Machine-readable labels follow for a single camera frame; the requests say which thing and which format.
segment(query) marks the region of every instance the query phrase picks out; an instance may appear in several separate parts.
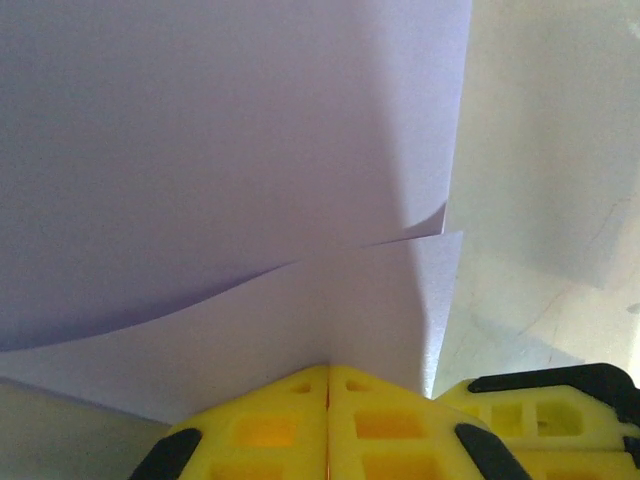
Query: black rubber pad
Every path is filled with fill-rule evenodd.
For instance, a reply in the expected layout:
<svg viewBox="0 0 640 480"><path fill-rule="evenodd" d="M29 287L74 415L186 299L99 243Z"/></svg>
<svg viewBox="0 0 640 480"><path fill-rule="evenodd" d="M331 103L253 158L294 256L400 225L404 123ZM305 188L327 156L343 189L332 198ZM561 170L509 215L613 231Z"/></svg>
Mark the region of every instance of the black rubber pad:
<svg viewBox="0 0 640 480"><path fill-rule="evenodd" d="M129 480L178 480L201 438L202 432L195 428L163 438L153 446Z"/></svg>
<svg viewBox="0 0 640 480"><path fill-rule="evenodd" d="M631 455L636 468L640 469L640 438L624 437L624 451Z"/></svg>
<svg viewBox="0 0 640 480"><path fill-rule="evenodd" d="M531 480L504 443L491 432L459 423L456 436L485 480Z"/></svg>
<svg viewBox="0 0 640 480"><path fill-rule="evenodd" d="M558 385L586 393L612 407L621 422L640 427L640 390L626 372L606 363L480 377L467 389L471 393L488 393Z"/></svg>

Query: plastic part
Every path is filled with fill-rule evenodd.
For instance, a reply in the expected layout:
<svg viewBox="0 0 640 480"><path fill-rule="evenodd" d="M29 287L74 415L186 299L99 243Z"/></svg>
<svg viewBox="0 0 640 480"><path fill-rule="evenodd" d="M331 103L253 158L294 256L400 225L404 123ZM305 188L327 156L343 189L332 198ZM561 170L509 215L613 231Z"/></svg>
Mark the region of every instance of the plastic part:
<svg viewBox="0 0 640 480"><path fill-rule="evenodd" d="M324 480L328 372L303 370L175 426L203 434L180 480Z"/></svg>
<svg viewBox="0 0 640 480"><path fill-rule="evenodd" d="M640 480L636 425L573 386L525 376L507 382L523 388L492 377L491 391L463 382L431 401L313 367L175 426L130 480Z"/></svg>
<svg viewBox="0 0 640 480"><path fill-rule="evenodd" d="M481 377L472 381L471 393L521 390L568 385L612 407L622 423L640 427L640 390L624 370L607 363L551 368Z"/></svg>
<svg viewBox="0 0 640 480"><path fill-rule="evenodd" d="M514 452L533 480L640 480L624 452Z"/></svg>
<svg viewBox="0 0 640 480"><path fill-rule="evenodd" d="M590 371L584 366L573 368L580 378ZM594 377L590 382L601 389L596 398L567 385L579 383L567 380L571 371L572 368L556 369L550 376L526 372L520 380L518 374L504 375L504 383L500 382L500 375L466 381L437 401L476 416L511 449L625 451L624 438L640 438L640 427L620 423L619 412L602 398L611 401L615 397L619 404L626 405L622 392L635 398L635 388L631 392L614 387L616 382L611 379ZM601 367L592 370L594 375L610 371ZM551 385L556 380L559 384ZM535 381L540 382L540 387L534 387ZM606 385L619 393L605 395ZM594 393L595 388L587 390ZM625 412L625 418L635 417L630 407L625 407Z"/></svg>
<svg viewBox="0 0 640 480"><path fill-rule="evenodd" d="M477 419L353 368L329 378L331 480L507 478L483 477L457 438L462 422L485 430Z"/></svg>

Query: paper sheet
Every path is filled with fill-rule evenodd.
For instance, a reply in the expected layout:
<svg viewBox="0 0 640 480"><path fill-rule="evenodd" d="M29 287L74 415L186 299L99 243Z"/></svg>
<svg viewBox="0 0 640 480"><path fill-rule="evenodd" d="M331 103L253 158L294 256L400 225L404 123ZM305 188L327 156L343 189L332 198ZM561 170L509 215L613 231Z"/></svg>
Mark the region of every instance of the paper sheet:
<svg viewBox="0 0 640 480"><path fill-rule="evenodd" d="M394 242L283 267L151 322L0 353L0 377L168 423L316 363L428 393L460 240Z"/></svg>
<svg viewBox="0 0 640 480"><path fill-rule="evenodd" d="M439 233L470 0L3 6L0 350Z"/></svg>

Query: white surface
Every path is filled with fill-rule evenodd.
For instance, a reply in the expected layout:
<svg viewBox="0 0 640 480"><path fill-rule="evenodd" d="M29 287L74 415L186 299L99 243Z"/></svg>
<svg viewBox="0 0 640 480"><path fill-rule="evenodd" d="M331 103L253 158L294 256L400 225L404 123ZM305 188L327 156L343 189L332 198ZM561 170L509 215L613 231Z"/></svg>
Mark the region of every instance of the white surface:
<svg viewBox="0 0 640 480"><path fill-rule="evenodd" d="M0 478L124 480L168 427L0 385Z"/></svg>
<svg viewBox="0 0 640 480"><path fill-rule="evenodd" d="M475 3L448 216L465 241L437 392L596 361L640 384L635 12Z"/></svg>
<svg viewBox="0 0 640 480"><path fill-rule="evenodd" d="M440 233L469 16L470 0L4 5L0 349Z"/></svg>
<svg viewBox="0 0 640 480"><path fill-rule="evenodd" d="M430 392L460 239L283 267L142 325L0 353L0 377L168 423L318 363Z"/></svg>

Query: rectangular hole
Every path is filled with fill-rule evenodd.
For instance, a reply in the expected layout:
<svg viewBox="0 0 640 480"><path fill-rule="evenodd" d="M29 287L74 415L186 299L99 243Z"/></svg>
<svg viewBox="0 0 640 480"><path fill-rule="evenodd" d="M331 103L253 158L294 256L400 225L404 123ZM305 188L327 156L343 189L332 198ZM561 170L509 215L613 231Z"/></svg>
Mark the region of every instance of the rectangular hole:
<svg viewBox="0 0 640 480"><path fill-rule="evenodd" d="M250 415L238 421L233 442L238 447L290 447L297 421L286 415Z"/></svg>
<svg viewBox="0 0 640 480"><path fill-rule="evenodd" d="M429 455L378 454L362 459L366 480L444 480Z"/></svg>
<svg viewBox="0 0 640 480"><path fill-rule="evenodd" d="M522 405L491 407L491 429L501 437L522 436Z"/></svg>
<svg viewBox="0 0 640 480"><path fill-rule="evenodd" d="M547 480L604 480L599 475L584 472L549 472Z"/></svg>
<svg viewBox="0 0 640 480"><path fill-rule="evenodd" d="M371 390L371 388L368 385L365 385L364 383L356 382L355 380L347 380L347 383L345 384L345 386L347 387L347 390L349 390L350 392L368 392Z"/></svg>
<svg viewBox="0 0 640 480"><path fill-rule="evenodd" d="M217 465L211 480L282 480L283 468L275 464Z"/></svg>
<svg viewBox="0 0 640 480"><path fill-rule="evenodd" d="M536 417L541 437L571 437L582 433L582 414L567 403L540 402L536 405Z"/></svg>
<svg viewBox="0 0 640 480"><path fill-rule="evenodd" d="M424 428L413 412L360 411L354 415L356 435L363 439L424 438Z"/></svg>
<svg viewBox="0 0 640 480"><path fill-rule="evenodd" d="M296 385L295 387L291 388L291 391L293 393L309 393L311 391L311 384L309 382L306 383L301 383L300 385Z"/></svg>

